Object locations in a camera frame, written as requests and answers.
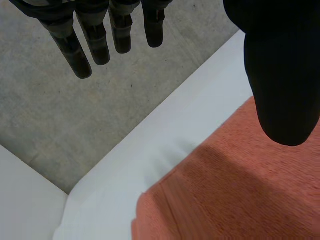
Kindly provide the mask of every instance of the orange towel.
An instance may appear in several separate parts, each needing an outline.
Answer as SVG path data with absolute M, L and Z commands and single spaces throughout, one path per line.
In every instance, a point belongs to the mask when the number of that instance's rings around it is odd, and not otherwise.
M 320 126 L 279 145 L 251 98 L 140 197 L 132 238 L 320 238 L 319 183 Z

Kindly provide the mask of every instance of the concrete floor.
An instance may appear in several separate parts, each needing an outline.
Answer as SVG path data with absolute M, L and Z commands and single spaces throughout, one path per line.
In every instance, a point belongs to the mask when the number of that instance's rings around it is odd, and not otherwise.
M 75 20 L 93 72 L 80 80 L 37 20 L 8 0 L 0 6 L 0 145 L 67 194 L 238 30 L 222 0 L 174 0 L 152 49 L 139 6 L 125 55 L 106 16 L 111 61 L 97 66 Z

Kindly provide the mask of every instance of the black padded object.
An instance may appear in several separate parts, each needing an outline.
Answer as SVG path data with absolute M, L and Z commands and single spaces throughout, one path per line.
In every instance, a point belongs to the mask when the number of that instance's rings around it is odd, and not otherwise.
M 262 129 L 279 144 L 304 143 L 320 117 L 319 1 L 224 0 L 224 6 L 246 33 L 245 70 Z
M 142 0 L 144 30 L 148 45 L 158 48 L 164 41 L 165 8 L 173 0 Z
M 76 3 L 76 16 L 97 65 L 110 61 L 107 32 L 103 23 L 109 7 L 108 0 L 81 0 Z

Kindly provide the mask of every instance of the white surface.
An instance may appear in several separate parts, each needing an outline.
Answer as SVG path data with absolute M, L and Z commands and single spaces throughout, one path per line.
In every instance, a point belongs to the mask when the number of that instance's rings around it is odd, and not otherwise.
M 127 240 L 145 192 L 250 96 L 238 32 L 71 192 L 55 240 Z
M 52 240 L 67 195 L 0 145 L 0 240 Z

